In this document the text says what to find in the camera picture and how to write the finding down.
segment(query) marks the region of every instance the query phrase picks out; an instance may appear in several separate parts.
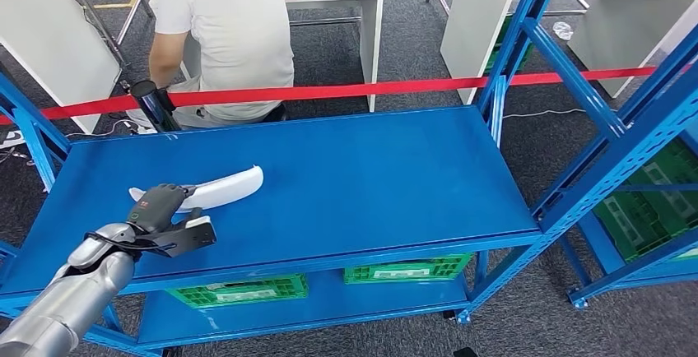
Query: blue shelving unit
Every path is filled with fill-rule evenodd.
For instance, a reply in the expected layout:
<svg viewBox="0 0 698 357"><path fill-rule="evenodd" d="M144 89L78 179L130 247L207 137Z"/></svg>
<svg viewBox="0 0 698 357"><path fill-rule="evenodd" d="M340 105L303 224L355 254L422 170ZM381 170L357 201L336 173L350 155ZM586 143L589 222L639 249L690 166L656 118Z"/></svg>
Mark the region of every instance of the blue shelving unit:
<svg viewBox="0 0 698 357"><path fill-rule="evenodd" d="M208 212L217 244L138 263L122 292L147 293L138 337L123 334L109 308L107 324L93 326L86 340L153 357L172 345L410 314L454 310L457 322L468 322L572 225L592 224L591 209L698 114L698 67L669 85L698 54L698 29L616 113L538 24L549 1L519 1L477 106L70 142L0 75L0 109L22 130L50 191L22 248L0 245L8 258L0 313L18 315L86 231L123 220L133 204L128 188L200 183L256 164L265 172L262 188ZM507 88L530 42L599 130L533 208L498 150ZM655 250L666 253L655 262L688 250L696 232ZM602 235L593 225L587 234L600 252ZM488 271L487 251L495 248L512 251ZM477 252L471 290L463 276L342 282L343 267L465 252ZM652 267L646 261L655 252L629 265L602 255L602 265L617 267L579 292L643 281L635 267ZM306 299L197 310L164 291L301 272L308 274Z"/></svg>
<svg viewBox="0 0 698 357"><path fill-rule="evenodd" d="M696 140L698 124L691 124L679 137L694 153L698 153L696 150L698 149L698 140ZM601 268L602 276L592 280L570 242L564 237L561 239L565 255L570 260L583 287L570 290L570 300L576 308L585 308L588 306L589 298L610 290L663 285L677 281L698 281L698 254L694 253L694 249L698 248L696 229L681 234L675 238L677 240L656 248L648 253L647 257L642 257L642 260L626 262L595 214L587 214L578 226Z"/></svg>

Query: black cable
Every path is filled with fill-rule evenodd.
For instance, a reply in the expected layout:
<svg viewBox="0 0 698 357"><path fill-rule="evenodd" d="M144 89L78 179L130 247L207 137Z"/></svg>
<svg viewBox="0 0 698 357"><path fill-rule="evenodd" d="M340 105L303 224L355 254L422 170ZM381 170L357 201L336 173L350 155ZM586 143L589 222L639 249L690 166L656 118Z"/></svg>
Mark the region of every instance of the black cable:
<svg viewBox="0 0 698 357"><path fill-rule="evenodd" d="M150 250L167 250L168 248L173 248L176 246L175 243L170 243L170 244L163 246L163 247L160 247L160 246L138 246L137 244L133 244L133 243L117 242L113 239L107 238L104 235L97 234L96 232L85 233L85 239L87 239L87 238L101 240L103 242L113 244L117 248L122 248L124 250L135 250L138 252L147 252Z"/></svg>

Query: man's arm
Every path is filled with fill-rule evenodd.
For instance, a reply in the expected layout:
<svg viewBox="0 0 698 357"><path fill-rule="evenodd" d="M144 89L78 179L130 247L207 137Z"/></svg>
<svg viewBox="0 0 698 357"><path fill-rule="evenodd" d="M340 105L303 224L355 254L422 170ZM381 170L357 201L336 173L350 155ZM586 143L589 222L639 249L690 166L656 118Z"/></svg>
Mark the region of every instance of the man's arm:
<svg viewBox="0 0 698 357"><path fill-rule="evenodd" d="M158 88L168 86L175 78L184 56L184 41L188 32L165 35L155 33L148 58L151 80Z"/></svg>

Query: white t-shirt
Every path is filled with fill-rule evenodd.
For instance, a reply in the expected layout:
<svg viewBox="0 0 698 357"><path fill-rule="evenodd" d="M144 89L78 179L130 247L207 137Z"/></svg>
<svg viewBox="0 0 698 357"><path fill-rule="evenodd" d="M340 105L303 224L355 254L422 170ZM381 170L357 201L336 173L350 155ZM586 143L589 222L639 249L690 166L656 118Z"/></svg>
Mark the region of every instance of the white t-shirt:
<svg viewBox="0 0 698 357"><path fill-rule="evenodd" d="M201 45L201 76L180 85L184 90L293 86L293 53L284 0L156 0L154 6L156 33L191 30ZM278 103L205 107L218 118L246 120L263 116Z"/></svg>

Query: red barrier tape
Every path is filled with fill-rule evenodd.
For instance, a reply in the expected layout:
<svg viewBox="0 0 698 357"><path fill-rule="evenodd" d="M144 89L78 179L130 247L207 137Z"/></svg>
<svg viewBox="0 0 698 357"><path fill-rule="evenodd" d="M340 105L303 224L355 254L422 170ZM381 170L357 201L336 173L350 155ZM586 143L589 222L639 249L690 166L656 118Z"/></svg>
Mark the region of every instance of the red barrier tape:
<svg viewBox="0 0 698 357"><path fill-rule="evenodd" d="M602 71L582 72L586 80L604 80L617 77L648 76L656 67L633 67L625 69L608 69ZM551 84L562 82L556 73L527 73L515 75L512 86L529 86L533 84ZM310 86L260 88L253 90L220 90L202 92L170 93L175 106L192 106L202 104L224 104L235 102L254 102L256 100L317 100L366 95L406 94L424 91L456 90L459 88L480 88L487 83L487 77L466 77L463 79L435 79L386 81L375 84L356 84L350 86ZM42 109L41 113L48 119L70 118L89 114L123 112L137 108L136 101L130 95L117 96L106 100L94 100L82 104L57 106ZM0 125L10 124L7 117L0 117Z"/></svg>

